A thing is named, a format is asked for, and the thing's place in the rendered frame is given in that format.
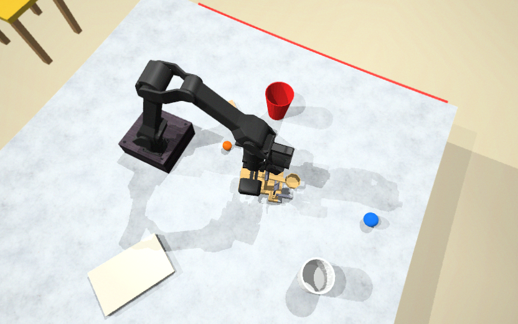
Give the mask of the blue ball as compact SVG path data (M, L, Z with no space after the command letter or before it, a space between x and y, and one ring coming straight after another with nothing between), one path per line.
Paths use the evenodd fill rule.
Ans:
M364 216L364 223L369 227L373 227L379 223L379 218L376 214L369 212Z

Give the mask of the red plastic cup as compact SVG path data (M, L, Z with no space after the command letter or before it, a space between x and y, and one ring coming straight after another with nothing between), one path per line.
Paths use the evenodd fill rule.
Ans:
M281 120L293 100L294 92L285 82L273 82L267 86L265 97L270 118Z

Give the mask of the white mug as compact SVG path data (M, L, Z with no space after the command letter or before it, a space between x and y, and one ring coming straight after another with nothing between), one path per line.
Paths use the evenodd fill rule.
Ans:
M335 281L334 269L320 257L308 259L298 272L299 286L308 293L326 293Z

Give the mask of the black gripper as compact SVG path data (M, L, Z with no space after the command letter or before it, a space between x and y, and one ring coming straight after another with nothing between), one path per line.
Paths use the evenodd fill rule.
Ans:
M240 178L238 191L240 194L246 194L251 196L259 196L261 192L261 183L262 181L258 180L258 171L263 165L264 159L261 159L257 162L251 162L247 160L243 155L243 166L250 171L250 178ZM255 171L255 176L253 178Z

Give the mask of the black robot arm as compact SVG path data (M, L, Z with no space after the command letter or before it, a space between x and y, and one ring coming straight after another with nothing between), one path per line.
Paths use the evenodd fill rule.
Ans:
M166 90L173 75L184 82L180 89ZM265 170L278 175L285 168L289 169L294 148L275 143L276 133L264 120L242 113L206 86L200 77L185 73L177 64L149 60L135 87L138 96L143 98L143 122L132 142L143 147L142 151L156 156L163 154L169 139L163 137L168 120L161 116L162 106L184 101L193 103L227 127L236 140L235 145L243 148L247 160L264 159L259 172Z

